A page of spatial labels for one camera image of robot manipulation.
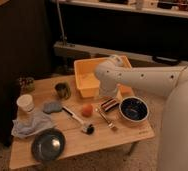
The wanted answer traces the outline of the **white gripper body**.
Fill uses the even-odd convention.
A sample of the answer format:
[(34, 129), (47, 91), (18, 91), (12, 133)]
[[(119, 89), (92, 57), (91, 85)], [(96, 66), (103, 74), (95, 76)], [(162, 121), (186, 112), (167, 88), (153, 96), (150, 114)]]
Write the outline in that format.
[(113, 81), (101, 81), (99, 86), (99, 95), (101, 97), (115, 98), (118, 94), (118, 84)]

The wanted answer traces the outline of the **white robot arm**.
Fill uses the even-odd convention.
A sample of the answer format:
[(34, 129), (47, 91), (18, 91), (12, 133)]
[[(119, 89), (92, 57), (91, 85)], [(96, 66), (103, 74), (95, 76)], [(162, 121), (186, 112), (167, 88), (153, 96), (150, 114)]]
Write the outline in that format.
[(113, 55), (95, 68), (102, 96), (119, 84), (167, 98), (163, 109), (157, 171), (188, 171), (188, 66), (125, 68)]

